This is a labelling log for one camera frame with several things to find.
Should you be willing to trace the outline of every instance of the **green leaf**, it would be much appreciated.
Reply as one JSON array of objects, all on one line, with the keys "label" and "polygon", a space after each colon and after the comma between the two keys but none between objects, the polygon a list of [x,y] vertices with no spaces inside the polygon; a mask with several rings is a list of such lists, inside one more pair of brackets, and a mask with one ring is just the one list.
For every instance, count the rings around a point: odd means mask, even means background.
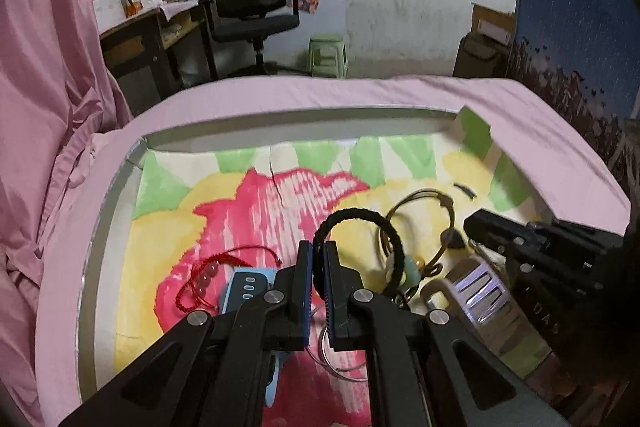
[{"label": "green leaf", "polygon": [[247,172],[254,164],[256,149],[216,152],[220,172]]},{"label": "green leaf", "polygon": [[133,218],[158,210],[175,210],[190,190],[180,178],[158,163],[153,151],[147,151]]},{"label": "green leaf", "polygon": [[494,142],[489,124],[468,107],[460,110],[458,118],[465,131],[465,137],[462,140],[465,149],[478,158],[484,158]]},{"label": "green leaf", "polygon": [[340,154],[340,145],[330,140],[294,142],[291,144],[298,157],[298,165],[325,175]]},{"label": "green leaf", "polygon": [[414,179],[436,177],[436,156],[431,136],[390,136],[386,142],[407,166]]},{"label": "green leaf", "polygon": [[385,168],[382,163],[380,139],[364,136],[349,151],[351,174],[375,188],[385,182]]},{"label": "green leaf", "polygon": [[529,181],[511,159],[506,154],[502,154],[495,166],[489,190],[489,200],[494,204],[495,210],[504,212],[520,206],[530,193]]}]

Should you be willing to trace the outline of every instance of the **green plastic stool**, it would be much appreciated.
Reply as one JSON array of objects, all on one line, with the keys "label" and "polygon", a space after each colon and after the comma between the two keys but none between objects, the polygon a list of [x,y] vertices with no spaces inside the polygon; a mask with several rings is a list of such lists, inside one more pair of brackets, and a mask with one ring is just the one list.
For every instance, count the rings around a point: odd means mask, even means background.
[{"label": "green plastic stool", "polygon": [[349,60],[344,36],[340,33],[316,33],[309,39],[311,76],[346,78]]}]

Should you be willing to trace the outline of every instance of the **metal pivot bolt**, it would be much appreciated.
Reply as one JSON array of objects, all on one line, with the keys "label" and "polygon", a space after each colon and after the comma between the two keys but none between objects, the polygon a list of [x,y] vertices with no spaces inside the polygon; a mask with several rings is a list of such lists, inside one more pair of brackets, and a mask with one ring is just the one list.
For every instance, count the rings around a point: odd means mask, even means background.
[{"label": "metal pivot bolt", "polygon": [[205,322],[207,322],[208,317],[209,315],[207,315],[207,312],[204,312],[202,310],[196,310],[194,312],[191,312],[189,315],[187,315],[187,322],[191,326],[201,326]]},{"label": "metal pivot bolt", "polygon": [[429,313],[429,320],[439,326],[449,322],[449,314],[444,310],[433,310]]},{"label": "metal pivot bolt", "polygon": [[264,300],[269,304],[278,304],[284,300],[284,293],[279,290],[269,290],[264,294]]},{"label": "metal pivot bolt", "polygon": [[360,288],[353,292],[353,298],[358,302],[370,302],[373,299],[373,292],[364,288]]}]

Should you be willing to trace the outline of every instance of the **chair seat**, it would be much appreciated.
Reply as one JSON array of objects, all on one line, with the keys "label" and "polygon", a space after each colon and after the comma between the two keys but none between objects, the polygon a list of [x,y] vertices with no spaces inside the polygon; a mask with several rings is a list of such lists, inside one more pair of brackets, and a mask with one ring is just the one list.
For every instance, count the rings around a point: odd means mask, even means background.
[{"label": "chair seat", "polygon": [[300,26],[300,18],[295,15],[274,15],[261,19],[219,24],[213,28],[216,42],[234,42],[267,38],[269,35],[292,30]]}]

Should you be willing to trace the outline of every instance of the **wooden desk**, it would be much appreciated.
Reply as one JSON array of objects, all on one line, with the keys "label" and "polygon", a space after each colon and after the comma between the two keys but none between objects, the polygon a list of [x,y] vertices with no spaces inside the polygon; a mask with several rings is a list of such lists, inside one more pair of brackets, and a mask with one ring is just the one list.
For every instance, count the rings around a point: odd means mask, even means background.
[{"label": "wooden desk", "polygon": [[[180,29],[169,32],[168,26],[174,24]],[[154,8],[110,28],[100,35],[104,61],[115,78],[149,67],[160,99],[164,100],[184,87],[172,46],[196,28],[200,29],[209,76],[217,80],[204,3],[178,13],[170,21],[160,8]]]}]

